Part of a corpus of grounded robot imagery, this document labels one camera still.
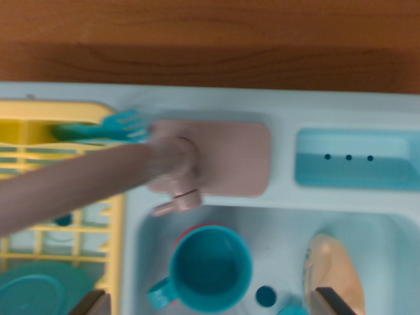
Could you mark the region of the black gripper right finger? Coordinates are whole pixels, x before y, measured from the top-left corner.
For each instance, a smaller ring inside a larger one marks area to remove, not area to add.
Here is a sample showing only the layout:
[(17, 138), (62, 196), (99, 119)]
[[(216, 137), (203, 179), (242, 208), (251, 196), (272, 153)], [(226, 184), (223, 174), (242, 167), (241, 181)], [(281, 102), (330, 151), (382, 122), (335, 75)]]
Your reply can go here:
[(314, 294), (315, 301), (318, 303), (316, 307), (318, 313), (356, 315), (353, 309), (351, 309), (332, 287), (317, 287)]

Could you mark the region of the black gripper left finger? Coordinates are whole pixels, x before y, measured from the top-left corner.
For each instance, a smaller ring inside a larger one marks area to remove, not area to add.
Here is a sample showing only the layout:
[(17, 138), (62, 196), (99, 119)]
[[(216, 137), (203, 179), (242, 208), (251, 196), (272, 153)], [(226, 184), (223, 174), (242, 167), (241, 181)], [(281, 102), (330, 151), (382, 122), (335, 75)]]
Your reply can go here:
[(111, 295), (103, 290), (90, 291), (68, 315), (110, 315)]

